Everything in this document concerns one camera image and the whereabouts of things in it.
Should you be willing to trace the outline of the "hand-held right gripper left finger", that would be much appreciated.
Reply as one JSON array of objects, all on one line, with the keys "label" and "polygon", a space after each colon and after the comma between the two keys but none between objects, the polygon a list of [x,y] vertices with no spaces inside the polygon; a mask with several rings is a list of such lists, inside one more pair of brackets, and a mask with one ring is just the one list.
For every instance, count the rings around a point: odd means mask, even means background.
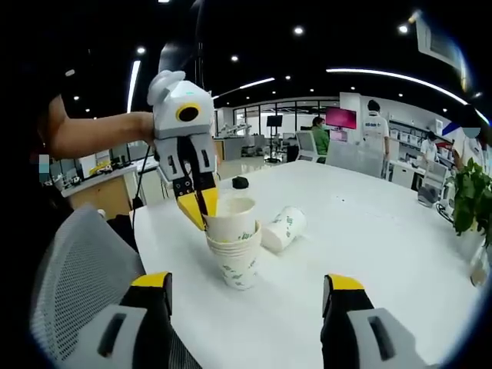
[{"label": "hand-held right gripper left finger", "polygon": [[75,367],[169,368],[171,315],[172,273],[137,278],[78,332]]}]

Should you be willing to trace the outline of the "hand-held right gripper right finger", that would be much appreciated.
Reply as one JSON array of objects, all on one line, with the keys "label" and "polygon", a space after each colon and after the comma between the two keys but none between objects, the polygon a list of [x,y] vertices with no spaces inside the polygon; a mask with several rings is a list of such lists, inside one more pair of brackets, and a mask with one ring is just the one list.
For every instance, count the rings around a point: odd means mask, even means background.
[{"label": "hand-held right gripper right finger", "polygon": [[321,352],[324,368],[430,368],[414,335],[387,309],[375,308],[364,286],[324,276]]}]

